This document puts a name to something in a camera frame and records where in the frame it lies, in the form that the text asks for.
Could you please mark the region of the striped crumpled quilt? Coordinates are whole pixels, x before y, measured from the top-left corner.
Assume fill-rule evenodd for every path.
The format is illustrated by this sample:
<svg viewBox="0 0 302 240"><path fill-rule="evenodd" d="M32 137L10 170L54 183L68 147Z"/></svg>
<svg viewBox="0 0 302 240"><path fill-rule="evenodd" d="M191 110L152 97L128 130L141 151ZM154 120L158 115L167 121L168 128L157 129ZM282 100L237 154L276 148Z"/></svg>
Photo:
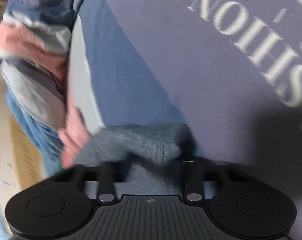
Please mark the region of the striped crumpled quilt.
<svg viewBox="0 0 302 240"><path fill-rule="evenodd" d="M41 152L47 174L62 168L72 29L83 0L8 0L0 22L7 104Z"/></svg>

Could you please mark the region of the grey knitted sweater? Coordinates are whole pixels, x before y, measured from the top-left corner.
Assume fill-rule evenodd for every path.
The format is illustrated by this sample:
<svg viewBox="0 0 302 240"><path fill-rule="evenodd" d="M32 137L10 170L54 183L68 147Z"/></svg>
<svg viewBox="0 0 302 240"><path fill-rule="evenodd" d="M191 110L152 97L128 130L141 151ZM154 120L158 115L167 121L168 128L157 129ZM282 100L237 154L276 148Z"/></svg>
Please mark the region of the grey knitted sweater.
<svg viewBox="0 0 302 240"><path fill-rule="evenodd" d="M108 126L90 139L74 160L88 167L106 162L124 164L124 181L115 184L123 195L182 195L180 159L190 160L195 142L185 124Z"/></svg>

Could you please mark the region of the blue purple printed bed sheet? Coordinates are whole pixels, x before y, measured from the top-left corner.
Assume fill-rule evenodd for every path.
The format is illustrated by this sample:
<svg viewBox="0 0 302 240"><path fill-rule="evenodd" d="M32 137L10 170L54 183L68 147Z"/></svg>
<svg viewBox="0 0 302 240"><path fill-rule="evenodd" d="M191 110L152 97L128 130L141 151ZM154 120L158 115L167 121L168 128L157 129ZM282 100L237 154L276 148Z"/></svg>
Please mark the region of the blue purple printed bed sheet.
<svg viewBox="0 0 302 240"><path fill-rule="evenodd" d="M75 0L70 90L90 134L183 122L196 153L295 202L302 239L302 0Z"/></svg>

